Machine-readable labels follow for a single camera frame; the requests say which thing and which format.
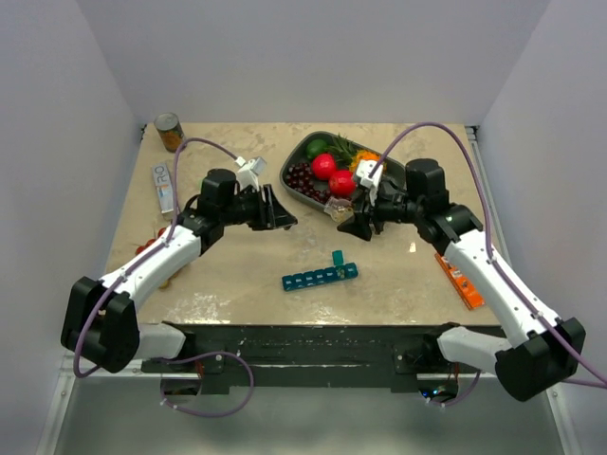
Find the teal weekly pill organizer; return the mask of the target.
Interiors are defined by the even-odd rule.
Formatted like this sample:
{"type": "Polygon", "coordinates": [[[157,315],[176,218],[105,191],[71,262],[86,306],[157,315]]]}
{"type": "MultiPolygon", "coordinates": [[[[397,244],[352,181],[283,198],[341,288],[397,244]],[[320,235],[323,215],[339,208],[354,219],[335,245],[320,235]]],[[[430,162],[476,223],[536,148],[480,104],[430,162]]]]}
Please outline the teal weekly pill organizer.
{"type": "Polygon", "coordinates": [[[359,270],[357,265],[355,263],[347,263],[341,250],[334,250],[332,252],[331,266],[284,275],[281,278],[281,282],[285,292],[293,292],[334,282],[353,280],[358,276],[359,270]]]}

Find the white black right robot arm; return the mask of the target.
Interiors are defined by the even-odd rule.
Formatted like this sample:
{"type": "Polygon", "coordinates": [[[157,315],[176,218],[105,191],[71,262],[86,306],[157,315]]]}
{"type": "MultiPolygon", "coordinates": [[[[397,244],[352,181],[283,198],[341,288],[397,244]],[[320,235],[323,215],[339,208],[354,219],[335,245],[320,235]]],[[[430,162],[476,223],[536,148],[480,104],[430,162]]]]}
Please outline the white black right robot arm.
{"type": "Polygon", "coordinates": [[[425,366],[442,373],[453,363],[463,363],[494,374],[520,402],[572,376],[585,329],[576,318],[564,320],[542,303],[504,263],[478,218],[451,202],[437,161],[410,161],[402,190],[385,191],[382,171],[374,160],[360,161],[354,173],[359,189],[354,213],[338,230],[368,241],[386,223],[414,225],[425,242],[471,281],[504,332],[494,337],[444,324],[422,350],[425,366]]]}

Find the clear pill bottle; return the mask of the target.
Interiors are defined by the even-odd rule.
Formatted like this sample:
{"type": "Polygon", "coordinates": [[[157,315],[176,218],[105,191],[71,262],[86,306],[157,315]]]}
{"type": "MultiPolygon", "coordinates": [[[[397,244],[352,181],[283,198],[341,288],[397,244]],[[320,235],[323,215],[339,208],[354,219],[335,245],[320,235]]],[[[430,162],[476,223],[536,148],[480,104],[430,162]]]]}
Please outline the clear pill bottle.
{"type": "Polygon", "coordinates": [[[354,214],[354,209],[350,200],[331,196],[324,204],[323,212],[335,223],[340,224],[354,214]]]}

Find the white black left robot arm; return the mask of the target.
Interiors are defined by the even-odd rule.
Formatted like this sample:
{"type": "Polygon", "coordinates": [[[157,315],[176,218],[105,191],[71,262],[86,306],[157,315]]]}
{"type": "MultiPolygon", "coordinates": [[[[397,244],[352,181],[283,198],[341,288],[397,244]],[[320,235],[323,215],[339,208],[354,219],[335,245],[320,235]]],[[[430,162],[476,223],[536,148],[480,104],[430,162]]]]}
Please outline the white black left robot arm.
{"type": "Polygon", "coordinates": [[[289,229],[296,217],[270,185],[242,187],[234,172],[213,169],[176,220],[130,262],[99,278],[82,277],[69,294],[60,342],[76,359],[118,373],[133,360],[160,360],[188,371],[196,349],[169,323],[141,324],[138,310],[176,272],[197,260],[230,226],[289,229]]]}

